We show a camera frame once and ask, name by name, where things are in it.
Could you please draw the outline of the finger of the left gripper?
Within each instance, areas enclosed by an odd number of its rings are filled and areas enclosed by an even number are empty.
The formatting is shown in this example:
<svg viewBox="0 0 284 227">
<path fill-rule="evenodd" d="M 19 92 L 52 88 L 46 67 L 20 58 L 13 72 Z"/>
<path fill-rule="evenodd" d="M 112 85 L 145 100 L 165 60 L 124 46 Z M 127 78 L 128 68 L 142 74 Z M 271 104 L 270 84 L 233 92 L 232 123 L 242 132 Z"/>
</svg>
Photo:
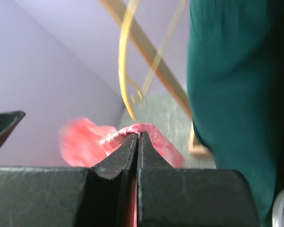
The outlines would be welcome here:
<svg viewBox="0 0 284 227">
<path fill-rule="evenodd" d="M 21 110 L 0 113 L 0 148 L 25 115 Z"/>
</svg>

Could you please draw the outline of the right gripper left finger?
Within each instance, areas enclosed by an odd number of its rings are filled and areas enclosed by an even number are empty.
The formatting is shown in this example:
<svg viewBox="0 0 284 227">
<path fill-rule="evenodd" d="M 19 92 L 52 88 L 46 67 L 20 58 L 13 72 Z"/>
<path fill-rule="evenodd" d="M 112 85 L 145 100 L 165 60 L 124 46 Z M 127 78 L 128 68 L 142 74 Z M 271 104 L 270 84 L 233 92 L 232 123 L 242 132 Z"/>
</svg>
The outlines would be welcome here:
<svg viewBox="0 0 284 227">
<path fill-rule="evenodd" d="M 0 227 L 131 227 L 138 136 L 91 168 L 0 167 Z"/>
</svg>

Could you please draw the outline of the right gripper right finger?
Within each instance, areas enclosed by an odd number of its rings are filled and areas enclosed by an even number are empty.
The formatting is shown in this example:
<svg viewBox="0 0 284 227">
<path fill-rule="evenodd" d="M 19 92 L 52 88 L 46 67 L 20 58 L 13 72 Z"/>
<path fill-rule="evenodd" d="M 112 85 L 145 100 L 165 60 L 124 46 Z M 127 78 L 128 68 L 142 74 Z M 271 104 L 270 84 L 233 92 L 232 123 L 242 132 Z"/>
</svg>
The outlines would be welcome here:
<svg viewBox="0 0 284 227">
<path fill-rule="evenodd" d="M 250 187 L 233 170 L 173 168 L 144 132 L 137 161 L 140 227 L 258 227 Z"/>
</svg>

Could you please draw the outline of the pink patterned shorts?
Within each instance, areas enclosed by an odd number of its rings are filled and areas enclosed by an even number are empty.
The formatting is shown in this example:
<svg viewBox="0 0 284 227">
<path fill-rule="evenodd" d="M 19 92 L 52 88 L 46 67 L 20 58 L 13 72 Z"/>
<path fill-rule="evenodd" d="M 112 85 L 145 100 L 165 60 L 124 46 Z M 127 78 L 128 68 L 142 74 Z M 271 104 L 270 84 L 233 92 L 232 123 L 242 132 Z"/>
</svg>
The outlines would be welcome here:
<svg viewBox="0 0 284 227">
<path fill-rule="evenodd" d="M 97 126 L 87 118 L 70 121 L 60 134 L 60 151 L 71 166 L 92 167 L 121 147 L 131 133 L 147 132 L 155 150 L 173 167 L 182 168 L 184 157 L 154 124 L 137 123 L 117 130 Z"/>
</svg>

